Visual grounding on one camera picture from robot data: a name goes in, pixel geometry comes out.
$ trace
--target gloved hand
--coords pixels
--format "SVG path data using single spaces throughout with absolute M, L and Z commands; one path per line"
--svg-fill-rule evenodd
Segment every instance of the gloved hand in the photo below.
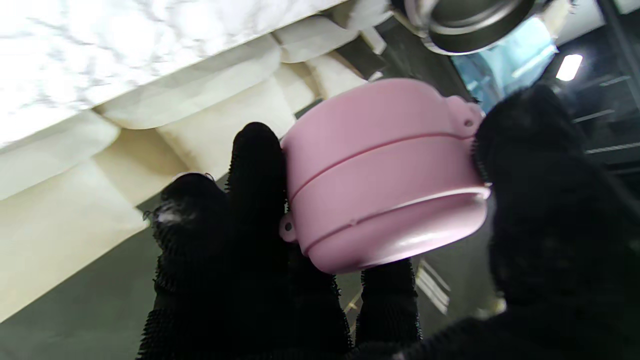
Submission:
M 290 342 L 288 255 L 278 234 L 285 162 L 264 124 L 236 136 L 227 186 L 228 194 L 210 176 L 183 174 L 148 214 L 163 253 L 142 358 L 232 357 Z
M 285 160 L 264 124 L 234 140 L 228 191 L 179 176 L 147 214 L 163 253 L 141 359 L 342 356 L 352 348 L 335 276 L 279 236 Z M 409 260 L 363 272 L 358 343 L 420 339 Z

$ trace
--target light fixture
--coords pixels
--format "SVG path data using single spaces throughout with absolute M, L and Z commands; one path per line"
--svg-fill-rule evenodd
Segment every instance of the light fixture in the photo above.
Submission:
M 558 70 L 556 78 L 562 81 L 573 80 L 576 73 L 578 73 L 580 63 L 582 63 L 582 55 L 572 54 L 565 56 L 564 60 L 562 61 L 562 65 L 560 65 L 560 70 Z

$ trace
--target glove finger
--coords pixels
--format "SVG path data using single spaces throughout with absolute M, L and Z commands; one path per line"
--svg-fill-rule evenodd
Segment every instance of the glove finger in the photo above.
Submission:
M 269 262 L 286 272 L 287 251 L 278 233 L 286 200 L 285 159 L 268 126 L 254 122 L 236 135 L 227 188 L 243 262 Z

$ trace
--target pink lid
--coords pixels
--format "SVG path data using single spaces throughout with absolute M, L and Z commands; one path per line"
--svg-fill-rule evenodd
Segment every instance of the pink lid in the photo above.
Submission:
M 282 142 L 291 212 L 281 235 L 330 273 L 470 235 L 489 195 L 469 153 L 481 119 L 475 104 L 410 79 L 321 103 Z

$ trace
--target pink container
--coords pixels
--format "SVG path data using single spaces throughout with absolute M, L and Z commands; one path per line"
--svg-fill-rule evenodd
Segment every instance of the pink container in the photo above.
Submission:
M 337 274 L 472 234 L 490 194 L 470 159 L 482 118 L 477 105 L 411 79 L 322 102 L 282 141 L 291 207 L 282 238 Z

